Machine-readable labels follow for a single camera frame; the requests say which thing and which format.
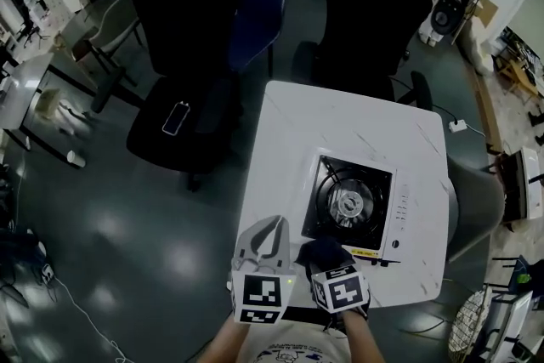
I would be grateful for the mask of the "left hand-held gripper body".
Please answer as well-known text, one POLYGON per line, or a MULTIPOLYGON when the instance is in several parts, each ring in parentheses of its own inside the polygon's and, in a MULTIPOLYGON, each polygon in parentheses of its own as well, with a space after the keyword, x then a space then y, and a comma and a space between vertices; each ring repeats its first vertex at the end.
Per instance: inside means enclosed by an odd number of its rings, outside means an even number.
POLYGON ((234 321, 257 326, 277 324, 288 308, 296 280, 293 270, 281 273, 255 264, 232 269, 230 295, 234 321))

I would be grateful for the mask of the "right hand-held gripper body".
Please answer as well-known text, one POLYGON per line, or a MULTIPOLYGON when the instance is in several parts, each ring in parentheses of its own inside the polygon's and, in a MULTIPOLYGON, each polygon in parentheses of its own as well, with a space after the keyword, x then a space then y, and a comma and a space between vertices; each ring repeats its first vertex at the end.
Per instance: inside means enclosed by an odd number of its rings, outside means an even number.
POLYGON ((366 278, 353 264, 311 275, 314 299, 330 314, 356 309, 370 302, 366 278))

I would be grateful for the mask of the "dark blue cloth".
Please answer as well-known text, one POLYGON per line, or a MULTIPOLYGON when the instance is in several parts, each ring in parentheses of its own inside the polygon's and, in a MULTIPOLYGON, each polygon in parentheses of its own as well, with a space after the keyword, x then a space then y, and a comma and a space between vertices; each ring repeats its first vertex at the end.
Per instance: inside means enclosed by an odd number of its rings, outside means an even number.
POLYGON ((295 263, 305 268, 308 276, 354 264, 352 255, 333 237, 322 236, 304 243, 295 263))

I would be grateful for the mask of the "white portable gas stove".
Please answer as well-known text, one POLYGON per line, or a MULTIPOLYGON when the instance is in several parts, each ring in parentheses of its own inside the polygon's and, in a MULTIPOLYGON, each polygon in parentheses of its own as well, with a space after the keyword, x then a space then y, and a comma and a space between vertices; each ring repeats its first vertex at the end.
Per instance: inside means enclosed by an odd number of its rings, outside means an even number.
POLYGON ((318 149, 304 178, 302 238, 328 236, 354 257, 388 267, 404 257, 410 175, 373 160, 318 149))

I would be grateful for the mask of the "person's left forearm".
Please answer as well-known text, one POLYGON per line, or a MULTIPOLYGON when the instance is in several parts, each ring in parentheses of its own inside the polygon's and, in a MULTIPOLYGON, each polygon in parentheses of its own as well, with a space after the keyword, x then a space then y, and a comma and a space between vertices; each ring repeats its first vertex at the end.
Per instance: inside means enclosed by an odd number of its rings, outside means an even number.
POLYGON ((249 330, 249 324, 236 322, 230 314, 197 363, 253 363, 255 355, 247 341, 249 330))

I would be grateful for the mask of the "person's right forearm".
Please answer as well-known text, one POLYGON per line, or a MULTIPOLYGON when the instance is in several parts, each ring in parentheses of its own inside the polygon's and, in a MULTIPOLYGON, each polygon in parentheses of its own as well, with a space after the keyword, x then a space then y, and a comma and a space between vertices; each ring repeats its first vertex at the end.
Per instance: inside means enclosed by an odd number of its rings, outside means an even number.
POLYGON ((365 317, 353 310, 342 312, 351 363, 385 363, 365 317))

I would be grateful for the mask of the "person's white printed shirt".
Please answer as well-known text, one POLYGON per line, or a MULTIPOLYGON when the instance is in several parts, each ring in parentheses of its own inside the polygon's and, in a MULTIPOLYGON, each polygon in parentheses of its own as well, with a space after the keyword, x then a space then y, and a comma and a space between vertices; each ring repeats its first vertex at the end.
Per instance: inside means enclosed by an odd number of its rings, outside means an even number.
POLYGON ((348 339, 313 324, 251 326, 236 363, 350 363, 348 339))

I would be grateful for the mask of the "black smartphone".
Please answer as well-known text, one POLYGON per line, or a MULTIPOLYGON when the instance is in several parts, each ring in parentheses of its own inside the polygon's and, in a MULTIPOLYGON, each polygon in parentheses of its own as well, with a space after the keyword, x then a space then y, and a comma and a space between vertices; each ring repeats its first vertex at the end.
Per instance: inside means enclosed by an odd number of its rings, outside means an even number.
POLYGON ((177 102, 173 106, 161 130, 167 135, 176 136, 179 132, 179 129, 183 125, 184 120, 189 115, 189 113, 190 113, 189 104, 183 101, 177 102))

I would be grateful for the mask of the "grey shell chair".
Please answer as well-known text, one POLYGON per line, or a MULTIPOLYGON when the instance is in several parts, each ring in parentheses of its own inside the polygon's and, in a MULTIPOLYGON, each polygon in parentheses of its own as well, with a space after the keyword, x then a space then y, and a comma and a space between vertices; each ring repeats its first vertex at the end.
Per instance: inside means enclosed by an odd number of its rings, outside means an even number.
POLYGON ((491 235, 501 223, 505 194, 492 173, 447 158, 449 196, 446 262, 451 264, 491 235))

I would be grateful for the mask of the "long white desk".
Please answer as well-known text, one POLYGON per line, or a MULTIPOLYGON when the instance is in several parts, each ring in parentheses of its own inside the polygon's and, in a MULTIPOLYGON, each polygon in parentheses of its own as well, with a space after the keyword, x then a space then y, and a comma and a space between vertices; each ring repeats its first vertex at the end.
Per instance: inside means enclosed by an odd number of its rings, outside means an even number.
POLYGON ((519 334, 532 307, 532 292, 520 294, 508 301, 503 297, 505 294, 497 302, 506 307, 506 312, 500 326, 490 331, 489 339, 493 339, 493 342, 488 346, 485 363, 508 363, 513 358, 513 347, 519 341, 519 334))

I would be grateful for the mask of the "small white desk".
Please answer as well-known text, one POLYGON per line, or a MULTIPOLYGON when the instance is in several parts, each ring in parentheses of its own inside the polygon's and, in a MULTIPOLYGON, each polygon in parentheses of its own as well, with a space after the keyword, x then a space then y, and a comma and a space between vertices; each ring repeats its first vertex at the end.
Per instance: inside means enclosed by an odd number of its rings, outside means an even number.
POLYGON ((504 221, 544 217, 544 173, 535 150, 522 147, 500 166, 505 190, 504 221))

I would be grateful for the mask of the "black high-back office chair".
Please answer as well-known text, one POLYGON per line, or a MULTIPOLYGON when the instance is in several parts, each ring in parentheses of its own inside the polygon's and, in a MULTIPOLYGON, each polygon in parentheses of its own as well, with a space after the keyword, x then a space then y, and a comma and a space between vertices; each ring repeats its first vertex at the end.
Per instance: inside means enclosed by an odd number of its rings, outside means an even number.
POLYGON ((159 76, 139 108, 127 149, 158 167, 200 177, 224 158, 242 113, 240 80, 229 64, 236 0, 133 0, 159 76), (176 136, 162 131, 173 106, 190 113, 176 136))

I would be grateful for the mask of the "beige plastic stool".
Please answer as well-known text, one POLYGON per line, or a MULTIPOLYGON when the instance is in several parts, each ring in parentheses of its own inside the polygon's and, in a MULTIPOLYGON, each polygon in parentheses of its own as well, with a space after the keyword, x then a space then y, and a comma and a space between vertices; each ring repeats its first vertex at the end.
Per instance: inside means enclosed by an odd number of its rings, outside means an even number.
POLYGON ((81 111, 76 101, 59 88, 47 88, 39 92, 35 106, 37 117, 57 132, 76 136, 76 123, 91 125, 93 118, 81 111))

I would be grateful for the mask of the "white floor cushion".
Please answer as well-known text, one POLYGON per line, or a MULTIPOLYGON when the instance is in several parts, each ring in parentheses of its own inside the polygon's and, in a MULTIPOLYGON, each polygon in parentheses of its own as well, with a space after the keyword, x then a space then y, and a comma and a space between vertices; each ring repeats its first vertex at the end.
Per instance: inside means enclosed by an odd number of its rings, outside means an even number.
POLYGON ((479 75, 492 75, 494 61, 490 45, 485 39, 485 27, 479 17, 473 16, 465 23, 456 41, 479 75))

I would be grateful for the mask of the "grey round-faced appliance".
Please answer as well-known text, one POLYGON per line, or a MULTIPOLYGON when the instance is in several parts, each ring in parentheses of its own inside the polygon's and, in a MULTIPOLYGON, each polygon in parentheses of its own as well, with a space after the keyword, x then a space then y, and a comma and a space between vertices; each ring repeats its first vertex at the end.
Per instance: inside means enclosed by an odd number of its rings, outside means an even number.
POLYGON ((451 34, 459 26, 464 12, 459 0, 437 0, 418 29, 420 40, 434 47, 443 36, 451 34))

